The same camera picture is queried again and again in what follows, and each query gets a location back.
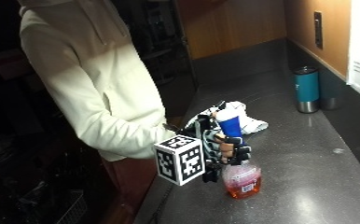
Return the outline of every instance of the white hoodie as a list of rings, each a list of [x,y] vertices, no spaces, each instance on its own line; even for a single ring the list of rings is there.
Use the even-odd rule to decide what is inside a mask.
[[[165,108],[109,0],[19,0],[22,44],[80,139],[116,161],[152,158]]]

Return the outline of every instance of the person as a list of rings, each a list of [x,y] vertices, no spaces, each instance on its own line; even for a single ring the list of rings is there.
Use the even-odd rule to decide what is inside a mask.
[[[19,0],[22,47],[77,137],[99,150],[137,215],[157,173],[164,128],[160,92],[109,0]],[[232,146],[222,144],[224,156]]]

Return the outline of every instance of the travel mug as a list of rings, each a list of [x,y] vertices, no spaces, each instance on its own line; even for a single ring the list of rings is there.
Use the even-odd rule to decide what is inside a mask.
[[[319,109],[318,69],[310,66],[294,70],[297,109],[313,113]]]

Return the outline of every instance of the dark granite counter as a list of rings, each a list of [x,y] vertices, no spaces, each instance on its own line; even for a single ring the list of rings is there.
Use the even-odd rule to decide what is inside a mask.
[[[237,200],[221,181],[198,177],[178,187],[157,177],[136,223],[149,223],[159,211],[159,223],[171,224],[360,224],[360,163],[325,113],[297,111],[290,71],[202,85],[185,119],[218,100],[244,102],[249,116],[269,122],[245,136],[262,168],[261,192]]]

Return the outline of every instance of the bottle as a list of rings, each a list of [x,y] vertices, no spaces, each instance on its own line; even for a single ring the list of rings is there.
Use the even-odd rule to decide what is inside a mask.
[[[236,110],[224,109],[217,113],[218,125],[230,137],[241,137],[240,118]],[[232,197],[241,199],[260,192],[262,183],[261,168],[252,160],[241,165],[225,165],[222,179]]]
[[[261,168],[253,161],[241,165],[226,165],[222,180],[233,198],[242,199],[260,192],[262,184]]]

